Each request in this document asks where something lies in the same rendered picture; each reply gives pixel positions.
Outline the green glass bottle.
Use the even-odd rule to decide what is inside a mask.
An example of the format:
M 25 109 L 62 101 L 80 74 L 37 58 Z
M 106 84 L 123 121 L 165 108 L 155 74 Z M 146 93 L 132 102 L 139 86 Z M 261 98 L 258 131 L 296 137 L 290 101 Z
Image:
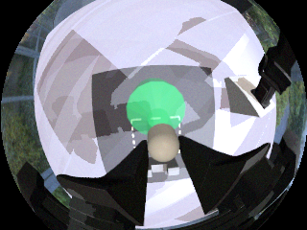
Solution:
M 179 127 L 185 102 L 175 85 L 158 78 L 137 84 L 127 103 L 127 115 L 135 129 L 147 134 L 147 147 L 154 161 L 170 161 L 177 156 Z

